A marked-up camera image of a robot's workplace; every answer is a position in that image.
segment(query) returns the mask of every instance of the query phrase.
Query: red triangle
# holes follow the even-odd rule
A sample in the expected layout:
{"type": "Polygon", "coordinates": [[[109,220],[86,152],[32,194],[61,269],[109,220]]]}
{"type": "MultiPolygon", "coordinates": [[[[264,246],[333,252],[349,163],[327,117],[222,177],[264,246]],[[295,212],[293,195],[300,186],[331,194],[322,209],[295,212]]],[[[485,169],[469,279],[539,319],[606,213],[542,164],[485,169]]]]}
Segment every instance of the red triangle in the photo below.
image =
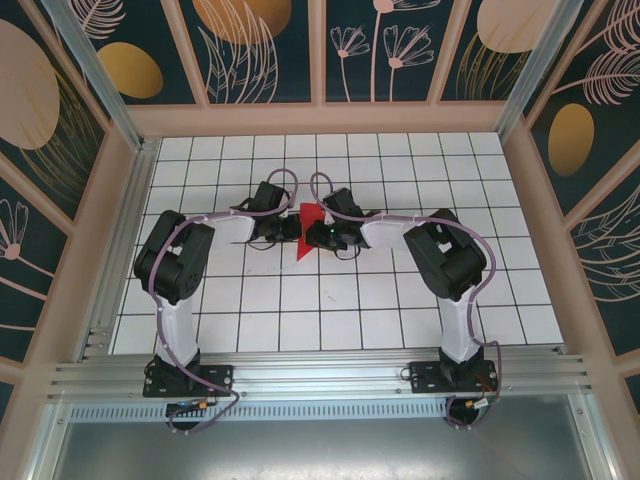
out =
{"type": "Polygon", "coordinates": [[[313,247],[307,245],[306,233],[316,220],[324,221],[324,210],[317,203],[300,204],[300,223],[302,224],[302,237],[298,239],[298,261],[309,253],[313,247]]]}

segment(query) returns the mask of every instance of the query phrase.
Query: white grid floor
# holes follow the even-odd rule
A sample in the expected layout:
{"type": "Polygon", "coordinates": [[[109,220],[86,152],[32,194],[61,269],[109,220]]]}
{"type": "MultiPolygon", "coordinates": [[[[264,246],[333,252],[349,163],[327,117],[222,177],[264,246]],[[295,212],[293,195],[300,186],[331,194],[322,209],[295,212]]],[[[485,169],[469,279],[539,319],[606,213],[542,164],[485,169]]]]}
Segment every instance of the white grid floor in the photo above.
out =
{"type": "MultiPolygon", "coordinates": [[[[305,183],[319,170],[336,187],[349,187],[363,210],[428,215],[452,209],[487,238],[498,258],[494,280],[478,297],[479,335],[505,345],[562,343],[494,133],[166,138],[136,255],[164,210],[228,210],[283,166],[301,181],[297,205],[313,202],[305,183]]],[[[321,195],[327,192],[321,186],[321,195]]],[[[314,250],[296,263],[296,251],[296,244],[211,251],[193,302],[203,353],[440,345],[436,298],[408,252],[363,250],[356,260],[340,261],[314,250]]],[[[153,352],[153,311],[139,280],[130,278],[111,353],[153,352]]]]}

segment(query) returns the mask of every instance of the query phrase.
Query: beige circle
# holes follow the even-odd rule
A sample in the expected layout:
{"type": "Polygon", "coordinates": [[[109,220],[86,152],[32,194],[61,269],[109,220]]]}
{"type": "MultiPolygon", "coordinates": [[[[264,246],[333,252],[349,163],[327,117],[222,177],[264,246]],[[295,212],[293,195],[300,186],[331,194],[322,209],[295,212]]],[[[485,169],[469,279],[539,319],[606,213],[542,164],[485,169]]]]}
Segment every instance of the beige circle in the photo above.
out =
{"type": "Polygon", "coordinates": [[[0,20],[0,137],[35,150],[52,137],[60,115],[56,71],[40,46],[0,20]]]}
{"type": "Polygon", "coordinates": [[[595,126],[582,105],[570,103],[556,114],[549,132],[549,163],[563,177],[580,170],[589,156],[595,126]]]}
{"type": "Polygon", "coordinates": [[[478,10],[480,41],[494,52],[528,52],[538,43],[556,4],[557,0],[484,0],[478,10]]]}
{"type": "MultiPolygon", "coordinates": [[[[193,6],[200,20],[216,36],[230,43],[246,45],[249,43],[249,17],[244,4],[247,4],[253,16],[261,18],[269,27],[272,37],[278,36],[289,24],[291,19],[291,0],[193,0],[193,6]],[[243,33],[232,34],[233,15],[227,12],[235,9],[244,30],[243,33]]],[[[258,43],[252,38],[251,43],[258,43]]]]}
{"type": "Polygon", "coordinates": [[[150,98],[162,90],[160,67],[135,45],[110,43],[98,51],[98,57],[120,93],[134,98],[150,98]]]}

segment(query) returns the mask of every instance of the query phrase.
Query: metal base plate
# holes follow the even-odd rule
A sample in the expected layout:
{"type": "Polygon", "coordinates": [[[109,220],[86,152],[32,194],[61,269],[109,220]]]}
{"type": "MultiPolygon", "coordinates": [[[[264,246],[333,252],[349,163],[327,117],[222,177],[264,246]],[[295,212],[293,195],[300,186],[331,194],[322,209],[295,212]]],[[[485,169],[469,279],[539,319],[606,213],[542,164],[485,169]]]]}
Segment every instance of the metal base plate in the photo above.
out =
{"type": "MultiPolygon", "coordinates": [[[[214,385],[225,388],[233,387],[233,366],[232,365],[202,365],[202,378],[214,385]]],[[[162,368],[151,365],[147,368],[147,376],[144,382],[142,396],[146,398],[185,398],[185,397],[206,397],[207,387],[200,383],[195,383],[191,389],[187,387],[183,378],[174,381],[163,374],[162,368]]],[[[216,397],[229,397],[228,393],[215,392],[216,397]]]]}
{"type": "Polygon", "coordinates": [[[409,376],[413,393],[482,393],[482,383],[476,376],[480,376],[493,390],[498,388],[498,379],[491,378],[496,373],[495,364],[491,360],[477,362],[469,375],[460,382],[459,387],[452,386],[440,373],[440,362],[411,362],[409,376]]]}

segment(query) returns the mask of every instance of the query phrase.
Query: flower illustration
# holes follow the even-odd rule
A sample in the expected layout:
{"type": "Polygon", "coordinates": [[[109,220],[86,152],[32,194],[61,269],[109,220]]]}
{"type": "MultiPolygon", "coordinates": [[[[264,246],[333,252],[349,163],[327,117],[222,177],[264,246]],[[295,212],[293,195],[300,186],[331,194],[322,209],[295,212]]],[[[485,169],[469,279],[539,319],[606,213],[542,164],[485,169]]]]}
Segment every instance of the flower illustration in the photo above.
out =
{"type": "Polygon", "coordinates": [[[398,38],[397,25],[384,29],[384,48],[391,67],[389,101],[393,101],[393,78],[398,68],[414,67],[433,61],[433,50],[427,50],[431,45],[428,30],[429,27],[407,27],[398,38]]]}
{"type": "Polygon", "coordinates": [[[369,53],[369,44],[364,43],[366,37],[362,33],[362,27],[345,28],[344,33],[340,27],[331,29],[331,41],[333,46],[336,47],[338,56],[340,57],[340,66],[342,68],[342,83],[344,84],[344,93],[347,96],[347,102],[351,101],[349,96],[349,88],[347,86],[347,76],[344,70],[344,59],[347,57],[355,57],[356,55],[362,55],[369,53]]]}
{"type": "Polygon", "coordinates": [[[391,12],[409,12],[411,10],[424,10],[437,7],[440,0],[373,0],[373,8],[376,9],[376,23],[373,30],[373,53],[371,55],[371,101],[376,101],[376,53],[378,51],[378,32],[380,30],[380,18],[391,12]]]}
{"type": "MultiPolygon", "coordinates": [[[[27,220],[29,219],[29,209],[20,202],[16,203],[14,210],[11,209],[9,201],[5,198],[0,200],[0,259],[18,260],[34,270],[43,273],[49,277],[53,277],[53,273],[34,265],[30,261],[21,256],[22,241],[27,229],[27,220]]],[[[7,285],[19,292],[30,295],[39,300],[46,300],[47,296],[39,292],[24,287],[11,280],[0,277],[0,283],[7,285]]],[[[31,327],[17,327],[0,324],[0,328],[9,328],[13,330],[33,330],[31,327]]]]}
{"type": "Polygon", "coordinates": [[[424,10],[437,7],[440,0],[415,1],[408,0],[373,0],[373,6],[379,13],[391,13],[394,10],[424,10]]]}

